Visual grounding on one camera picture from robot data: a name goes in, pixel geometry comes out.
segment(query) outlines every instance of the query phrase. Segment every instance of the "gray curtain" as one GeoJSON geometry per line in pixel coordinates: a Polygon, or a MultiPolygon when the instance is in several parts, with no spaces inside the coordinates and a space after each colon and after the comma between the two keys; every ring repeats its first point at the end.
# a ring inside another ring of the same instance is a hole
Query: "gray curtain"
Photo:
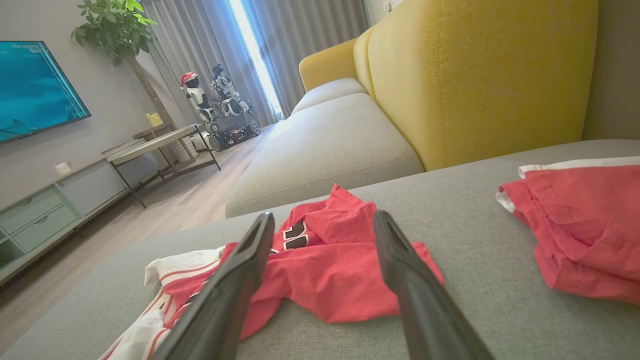
{"type": "Polygon", "coordinates": [[[210,91],[211,68],[222,63],[240,96],[251,100],[260,125],[278,121],[263,94],[227,0],[143,0],[143,3],[147,15],[158,23],[152,26],[158,37],[157,49],[176,79],[175,86],[180,87],[183,74],[195,71],[201,86],[210,91]]]}
{"type": "Polygon", "coordinates": [[[286,117],[305,95],[300,60],[369,27],[363,0],[243,1],[286,117]]]}

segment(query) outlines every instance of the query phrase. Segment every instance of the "sunlight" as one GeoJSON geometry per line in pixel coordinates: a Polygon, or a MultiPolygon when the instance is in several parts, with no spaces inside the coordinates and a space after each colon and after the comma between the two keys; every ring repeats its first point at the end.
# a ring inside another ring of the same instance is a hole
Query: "sunlight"
{"type": "Polygon", "coordinates": [[[271,107],[275,111],[278,118],[282,113],[280,109],[280,103],[278,102],[278,97],[276,96],[276,91],[273,88],[273,84],[271,83],[271,77],[269,76],[269,72],[267,71],[267,66],[262,60],[262,56],[260,55],[260,48],[258,47],[258,43],[255,40],[255,36],[253,35],[253,30],[251,25],[249,24],[249,19],[244,12],[244,6],[242,4],[242,0],[229,0],[231,4],[231,8],[233,9],[234,15],[236,16],[236,21],[238,26],[240,27],[240,32],[242,34],[242,38],[244,40],[244,44],[246,45],[247,51],[249,52],[249,56],[251,56],[251,61],[253,62],[253,66],[255,67],[256,73],[258,74],[258,79],[260,81],[260,85],[264,93],[271,104],[271,107]]]}

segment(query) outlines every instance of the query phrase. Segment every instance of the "television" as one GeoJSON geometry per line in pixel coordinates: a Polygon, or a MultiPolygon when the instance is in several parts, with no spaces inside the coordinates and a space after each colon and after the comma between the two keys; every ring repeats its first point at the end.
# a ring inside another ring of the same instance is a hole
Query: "television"
{"type": "Polygon", "coordinates": [[[0,143],[91,116],[42,41],[0,41],[0,143]]]}

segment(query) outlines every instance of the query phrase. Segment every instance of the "cabinet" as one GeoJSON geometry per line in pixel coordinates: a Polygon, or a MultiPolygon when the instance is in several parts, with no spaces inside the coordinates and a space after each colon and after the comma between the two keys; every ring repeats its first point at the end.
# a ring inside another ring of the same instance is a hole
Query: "cabinet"
{"type": "MultiPolygon", "coordinates": [[[[0,209],[0,285],[129,191],[108,159],[105,156],[0,209]]],[[[129,184],[147,180],[158,169],[152,154],[118,168],[129,184]]]]}
{"type": "Polygon", "coordinates": [[[32,251],[78,220],[53,187],[0,213],[0,266],[32,251]]]}
{"type": "Polygon", "coordinates": [[[126,189],[106,161],[71,175],[58,182],[58,186],[81,216],[86,216],[126,189]]]}

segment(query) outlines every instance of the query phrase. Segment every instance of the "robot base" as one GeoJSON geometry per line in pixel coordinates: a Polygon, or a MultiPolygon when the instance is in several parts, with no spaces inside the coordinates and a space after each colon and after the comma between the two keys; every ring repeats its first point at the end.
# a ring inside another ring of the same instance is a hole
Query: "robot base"
{"type": "Polygon", "coordinates": [[[211,148],[220,152],[224,149],[228,149],[229,147],[241,143],[251,137],[252,135],[258,136],[260,135],[260,126],[255,120],[249,121],[248,126],[244,125],[244,121],[242,121],[243,125],[241,127],[228,127],[224,131],[220,131],[220,128],[217,127],[214,122],[207,126],[207,130],[209,132],[209,145],[211,148]]]}

